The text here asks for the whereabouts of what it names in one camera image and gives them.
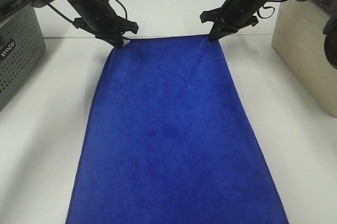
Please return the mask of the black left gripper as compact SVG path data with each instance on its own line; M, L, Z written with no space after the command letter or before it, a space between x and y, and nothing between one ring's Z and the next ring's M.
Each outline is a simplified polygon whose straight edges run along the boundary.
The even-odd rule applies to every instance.
M109 4L110 0L67 0L77 11L95 38L113 47L123 47L126 32L138 33L136 22L118 16Z

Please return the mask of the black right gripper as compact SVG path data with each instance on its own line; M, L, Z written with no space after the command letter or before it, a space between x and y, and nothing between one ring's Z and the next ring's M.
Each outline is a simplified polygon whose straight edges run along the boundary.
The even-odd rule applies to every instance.
M209 41L214 42L237 33L239 27L253 16L268 0L228 0L221 9L203 11L201 23L214 22L209 33Z

